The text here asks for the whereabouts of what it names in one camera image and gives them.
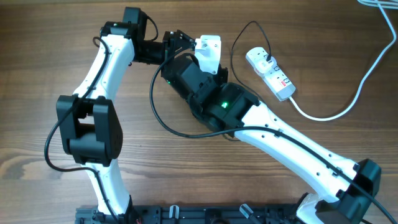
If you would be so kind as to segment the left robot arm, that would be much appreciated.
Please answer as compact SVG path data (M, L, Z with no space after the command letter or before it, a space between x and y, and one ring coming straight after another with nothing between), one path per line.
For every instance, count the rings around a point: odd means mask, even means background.
M113 101L133 62L161 65L175 52L194 49L195 41L180 30L167 32L161 42L145 38L150 17L126 7L121 22L108 21L93 42L98 54L85 80L72 95L56 103L63 150L91 180L98 206L92 215L77 210L77 223L140 223L140 215L124 186L118 165L123 131Z

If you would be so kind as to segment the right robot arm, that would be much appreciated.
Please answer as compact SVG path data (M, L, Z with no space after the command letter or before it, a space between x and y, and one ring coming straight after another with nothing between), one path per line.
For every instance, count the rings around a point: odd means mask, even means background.
M241 85L221 82L200 69L192 54L166 63L162 77L187 102L210 136L228 134L248 143L301 177L313 192L299 203L304 223L359 223L376 203L381 168L355 162L312 141L278 118Z

